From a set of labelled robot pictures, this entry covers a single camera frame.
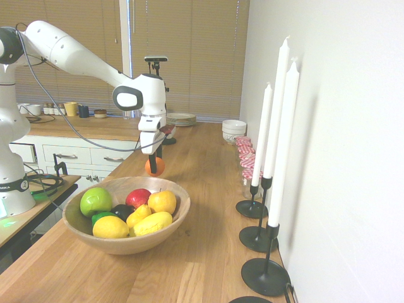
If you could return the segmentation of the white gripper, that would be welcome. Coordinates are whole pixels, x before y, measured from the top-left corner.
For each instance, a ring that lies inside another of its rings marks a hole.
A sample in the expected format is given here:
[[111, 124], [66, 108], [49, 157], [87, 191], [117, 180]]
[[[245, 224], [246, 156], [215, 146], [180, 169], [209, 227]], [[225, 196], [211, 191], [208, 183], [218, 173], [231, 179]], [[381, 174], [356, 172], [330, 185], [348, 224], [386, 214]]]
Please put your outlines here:
[[163, 158], [162, 141], [165, 139], [165, 133], [161, 131], [142, 131], [140, 132], [141, 151], [149, 155], [150, 174], [157, 173], [157, 157]]

